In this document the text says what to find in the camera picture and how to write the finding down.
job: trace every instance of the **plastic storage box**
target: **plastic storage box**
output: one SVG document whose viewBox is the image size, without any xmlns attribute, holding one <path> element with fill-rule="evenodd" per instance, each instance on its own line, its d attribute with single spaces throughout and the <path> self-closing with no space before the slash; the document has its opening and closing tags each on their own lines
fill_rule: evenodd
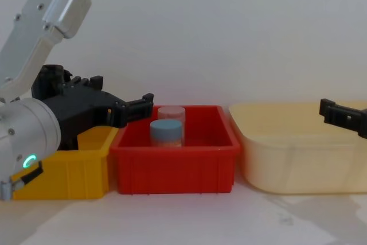
<svg viewBox="0 0 367 245">
<path fill-rule="evenodd" d="M 152 118 L 121 129 L 111 145 L 121 194 L 228 193 L 240 144 L 219 106 L 184 106 L 185 145 L 154 147 Z"/>
<path fill-rule="evenodd" d="M 58 151 L 45 159 L 44 172 L 14 192 L 15 200 L 98 199 L 109 190 L 109 148 L 118 129 L 94 127 L 78 136 L 79 150 Z M 13 178 L 30 172 L 25 170 Z"/>
<path fill-rule="evenodd" d="M 341 102 L 365 109 L 367 102 Z M 267 192 L 367 192 L 367 139 L 327 125 L 318 103 L 235 104 L 245 179 Z"/>
</svg>

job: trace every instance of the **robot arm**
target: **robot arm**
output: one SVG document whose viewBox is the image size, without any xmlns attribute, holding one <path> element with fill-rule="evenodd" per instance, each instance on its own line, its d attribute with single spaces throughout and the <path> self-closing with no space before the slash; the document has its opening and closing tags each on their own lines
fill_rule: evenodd
<svg viewBox="0 0 367 245">
<path fill-rule="evenodd" d="M 44 158 L 77 148 L 85 130 L 121 128 L 151 116 L 152 94 L 124 102 L 101 90 L 101 76 L 70 79 L 59 65 L 43 66 L 56 44 L 77 33 L 90 6 L 91 0 L 28 0 L 14 18 L 0 51 L 0 199 L 11 200 L 13 190 L 40 175 Z M 31 88 L 33 98 L 15 100 Z M 36 170 L 12 182 L 12 175 L 37 162 Z"/>
</svg>

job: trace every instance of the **jar lid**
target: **jar lid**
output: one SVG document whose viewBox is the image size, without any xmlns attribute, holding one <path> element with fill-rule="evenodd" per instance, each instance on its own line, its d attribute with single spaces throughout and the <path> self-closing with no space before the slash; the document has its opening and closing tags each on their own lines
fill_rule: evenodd
<svg viewBox="0 0 367 245">
<path fill-rule="evenodd" d="M 181 106 L 163 106 L 158 109 L 158 118 L 185 120 L 185 109 Z"/>
<path fill-rule="evenodd" d="M 155 120 L 150 123 L 150 135 L 157 141 L 176 141 L 182 138 L 182 123 L 174 119 Z"/>
</svg>

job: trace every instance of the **plastic jar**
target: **plastic jar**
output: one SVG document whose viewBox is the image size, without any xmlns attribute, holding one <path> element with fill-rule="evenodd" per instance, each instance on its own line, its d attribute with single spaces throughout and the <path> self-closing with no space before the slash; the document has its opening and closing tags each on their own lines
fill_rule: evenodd
<svg viewBox="0 0 367 245">
<path fill-rule="evenodd" d="M 182 146 L 182 122 L 174 119 L 155 120 L 150 123 L 150 137 L 153 146 Z"/>
<path fill-rule="evenodd" d="M 185 140 L 185 109 L 181 106 L 163 106 L 158 109 L 158 119 L 175 119 L 182 123 L 182 142 Z"/>
</svg>

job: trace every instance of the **green indicator light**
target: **green indicator light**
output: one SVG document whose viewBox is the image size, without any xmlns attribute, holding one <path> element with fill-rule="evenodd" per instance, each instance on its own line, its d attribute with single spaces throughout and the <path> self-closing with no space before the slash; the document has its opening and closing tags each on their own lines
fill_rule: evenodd
<svg viewBox="0 0 367 245">
<path fill-rule="evenodd" d="M 34 154 L 30 155 L 27 157 L 27 159 L 24 161 L 23 163 L 23 168 L 29 168 L 31 166 L 31 164 L 37 160 L 37 156 L 35 156 Z"/>
</svg>

